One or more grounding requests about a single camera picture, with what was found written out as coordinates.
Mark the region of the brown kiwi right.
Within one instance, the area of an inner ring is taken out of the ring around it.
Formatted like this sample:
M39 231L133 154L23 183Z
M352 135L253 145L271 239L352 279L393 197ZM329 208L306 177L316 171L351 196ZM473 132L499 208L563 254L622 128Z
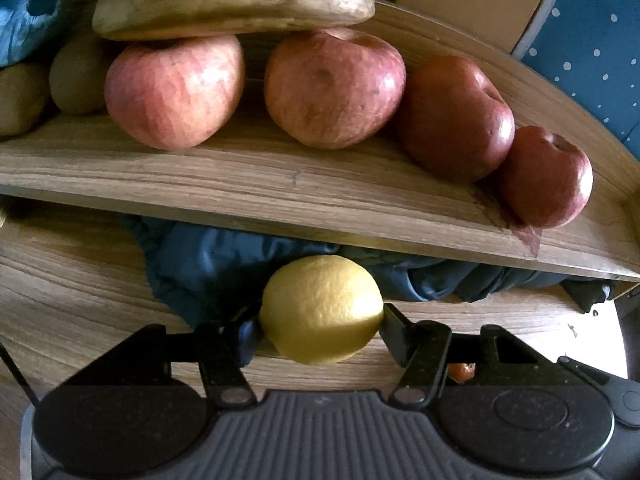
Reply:
M54 104L67 115L89 115L105 106L106 73L115 56L101 38L81 35L70 40L50 68L49 86Z

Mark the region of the small dark red apple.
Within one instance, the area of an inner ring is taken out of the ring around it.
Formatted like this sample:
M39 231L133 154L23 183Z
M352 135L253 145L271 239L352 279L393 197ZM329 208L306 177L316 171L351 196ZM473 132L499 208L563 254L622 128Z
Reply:
M552 229L572 222L584 210L593 187L589 157L548 129L526 126L515 131L499 169L499 191L521 222Z

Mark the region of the mottled red apple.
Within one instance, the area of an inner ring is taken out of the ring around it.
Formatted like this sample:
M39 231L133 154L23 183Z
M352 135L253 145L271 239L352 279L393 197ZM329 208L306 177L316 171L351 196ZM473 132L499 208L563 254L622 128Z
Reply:
M385 126L406 77L396 48L366 32L294 32L268 60L266 107L274 123L301 144L341 150Z

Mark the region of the blue polka dot board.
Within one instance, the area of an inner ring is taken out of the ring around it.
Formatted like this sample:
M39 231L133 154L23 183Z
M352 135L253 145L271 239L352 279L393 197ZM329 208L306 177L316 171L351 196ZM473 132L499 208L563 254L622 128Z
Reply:
M541 0L512 55L639 155L639 0Z

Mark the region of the blue crumpled shoe cover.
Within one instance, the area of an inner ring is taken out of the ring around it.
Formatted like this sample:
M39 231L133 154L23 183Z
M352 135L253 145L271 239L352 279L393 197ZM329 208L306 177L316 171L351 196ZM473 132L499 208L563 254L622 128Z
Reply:
M1 0L1 66L21 62L70 12L73 0Z

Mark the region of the dark blue crumpled cloth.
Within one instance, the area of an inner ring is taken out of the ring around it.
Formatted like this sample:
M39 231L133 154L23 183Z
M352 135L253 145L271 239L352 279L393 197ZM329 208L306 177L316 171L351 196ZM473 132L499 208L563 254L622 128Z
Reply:
M268 283L287 297L318 306L331 287L362 283L382 297L431 301L450 295L483 300L511 288L561 285L590 311L608 299L613 283L544 271L493 266L402 252L313 242L299 238L129 216L126 225L142 249L154 297L190 326L221 314L238 300L259 308Z

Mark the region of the metal tray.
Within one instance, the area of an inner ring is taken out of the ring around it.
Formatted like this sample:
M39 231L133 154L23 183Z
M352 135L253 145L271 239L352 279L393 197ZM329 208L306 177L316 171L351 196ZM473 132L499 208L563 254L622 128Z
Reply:
M32 404L24 411L20 428L20 454L18 468L21 480L32 480L32 416L35 408Z

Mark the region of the orange tangerine with stem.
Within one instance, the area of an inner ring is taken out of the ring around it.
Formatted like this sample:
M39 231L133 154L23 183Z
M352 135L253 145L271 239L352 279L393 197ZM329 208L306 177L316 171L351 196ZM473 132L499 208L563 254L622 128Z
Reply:
M475 376L474 363L449 363L448 377L459 385L463 385Z

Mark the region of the pale red apple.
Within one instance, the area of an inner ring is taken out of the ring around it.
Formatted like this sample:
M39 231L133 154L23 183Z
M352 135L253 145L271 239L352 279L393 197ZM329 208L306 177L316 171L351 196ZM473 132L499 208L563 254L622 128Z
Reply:
M162 151L193 148L228 122L245 82L233 35L132 44L108 69L108 114L137 141Z

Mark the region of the brown kiwi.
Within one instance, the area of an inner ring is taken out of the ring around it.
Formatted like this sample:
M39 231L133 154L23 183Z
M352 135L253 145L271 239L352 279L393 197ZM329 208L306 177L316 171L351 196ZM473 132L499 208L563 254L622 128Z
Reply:
M2 68L0 91L2 138L18 136L32 128L50 96L43 71L27 64Z
M101 38L81 35L70 40L50 68L49 86L54 104L67 115L89 115L105 106L106 73L115 56Z

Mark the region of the wooden shelf riser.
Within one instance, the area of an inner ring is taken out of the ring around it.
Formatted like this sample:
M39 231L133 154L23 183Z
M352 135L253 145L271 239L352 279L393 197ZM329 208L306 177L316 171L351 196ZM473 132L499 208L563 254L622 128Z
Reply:
M424 16L380 3L364 24L408 66L464 55L522 124L564 134L589 155L591 200L561 229L512 228L477 190L414 166L388 134L345 151L306 148L277 128L248 84L204 144L158 152L107 117L59 117L1 145L6 195L394 252L637 281L639 165L597 120L512 56Z

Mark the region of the brown kiwi left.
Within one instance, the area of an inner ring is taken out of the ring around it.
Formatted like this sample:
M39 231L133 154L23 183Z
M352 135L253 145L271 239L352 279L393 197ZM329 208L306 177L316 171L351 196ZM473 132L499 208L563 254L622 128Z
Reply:
M18 136L32 128L50 96L43 71L27 64L2 68L0 91L2 138Z

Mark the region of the lower brown banana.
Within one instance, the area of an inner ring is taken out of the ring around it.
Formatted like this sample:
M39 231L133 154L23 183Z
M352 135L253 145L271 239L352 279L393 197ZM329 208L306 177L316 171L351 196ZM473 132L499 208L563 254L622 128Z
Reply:
M150 41L350 26L374 14L374 0L98 0L92 28Z

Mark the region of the large yellow lemon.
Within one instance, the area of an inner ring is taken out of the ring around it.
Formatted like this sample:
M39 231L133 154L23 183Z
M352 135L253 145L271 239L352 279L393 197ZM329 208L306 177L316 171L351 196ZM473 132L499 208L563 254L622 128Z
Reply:
M280 355L309 365L358 353L382 319L383 297L373 276L336 255L298 259L277 270L259 311L262 330Z

